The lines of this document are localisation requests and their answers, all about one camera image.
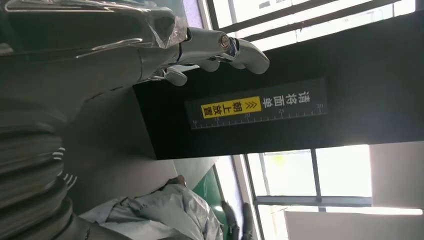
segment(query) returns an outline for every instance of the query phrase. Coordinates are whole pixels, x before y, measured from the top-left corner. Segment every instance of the machine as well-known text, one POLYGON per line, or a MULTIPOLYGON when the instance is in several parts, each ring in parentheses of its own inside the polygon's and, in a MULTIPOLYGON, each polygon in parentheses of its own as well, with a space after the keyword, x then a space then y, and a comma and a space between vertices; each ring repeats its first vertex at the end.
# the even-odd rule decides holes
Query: machine
POLYGON ((0 0, 0 240, 123 240, 72 213, 55 129, 84 102, 147 81, 187 81, 173 66, 269 67, 251 43, 190 28, 133 0, 0 0))

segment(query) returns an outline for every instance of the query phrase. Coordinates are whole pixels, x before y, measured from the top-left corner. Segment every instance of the gray cloth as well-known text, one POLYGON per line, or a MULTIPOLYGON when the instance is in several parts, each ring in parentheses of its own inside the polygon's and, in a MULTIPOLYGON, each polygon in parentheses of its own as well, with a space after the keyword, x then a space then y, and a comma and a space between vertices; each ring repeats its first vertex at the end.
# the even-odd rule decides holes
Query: gray cloth
POLYGON ((116 198, 80 217, 133 240, 223 239, 220 223, 210 206, 179 184, 134 199, 116 198))

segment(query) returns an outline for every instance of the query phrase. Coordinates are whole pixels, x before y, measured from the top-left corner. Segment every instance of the plastic wrap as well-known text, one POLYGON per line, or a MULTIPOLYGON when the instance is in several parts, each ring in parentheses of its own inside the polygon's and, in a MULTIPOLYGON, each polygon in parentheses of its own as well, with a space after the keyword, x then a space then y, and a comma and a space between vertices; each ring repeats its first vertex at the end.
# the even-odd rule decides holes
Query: plastic wrap
POLYGON ((184 235, 192 240, 224 239, 211 207, 179 184, 135 199, 113 199, 80 217, 134 240, 145 240, 148 234, 161 238, 184 235))
POLYGON ((184 41, 188 23, 182 0, 156 2, 0 0, 0 18, 6 20, 0 24, 0 44, 8 46, 0 55, 54 51, 81 55, 127 45, 166 49, 184 41))

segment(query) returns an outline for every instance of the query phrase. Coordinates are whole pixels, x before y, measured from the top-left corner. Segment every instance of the wall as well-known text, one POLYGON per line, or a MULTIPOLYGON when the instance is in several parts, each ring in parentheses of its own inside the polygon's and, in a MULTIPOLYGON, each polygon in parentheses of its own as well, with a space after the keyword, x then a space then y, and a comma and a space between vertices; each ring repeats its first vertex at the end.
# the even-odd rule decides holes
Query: wall
POLYGON ((290 240, 419 240, 422 215, 285 212, 290 240))
POLYGON ((156 161, 132 88, 88 101, 63 137, 65 172, 76 214, 121 196, 141 196, 177 176, 172 160, 156 161))
POLYGON ((424 141, 370 145, 372 202, 424 209, 424 141))

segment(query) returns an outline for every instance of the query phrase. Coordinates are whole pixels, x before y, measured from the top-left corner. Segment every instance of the bright window light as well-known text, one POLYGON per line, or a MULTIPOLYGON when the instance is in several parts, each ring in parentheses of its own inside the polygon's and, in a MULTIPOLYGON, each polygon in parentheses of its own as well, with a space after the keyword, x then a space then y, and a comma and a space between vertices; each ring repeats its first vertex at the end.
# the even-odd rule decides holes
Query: bright window light
POLYGON ((390 207, 335 207, 325 208, 327 213, 356 213, 372 215, 422 215, 423 210, 411 208, 390 208, 390 207))

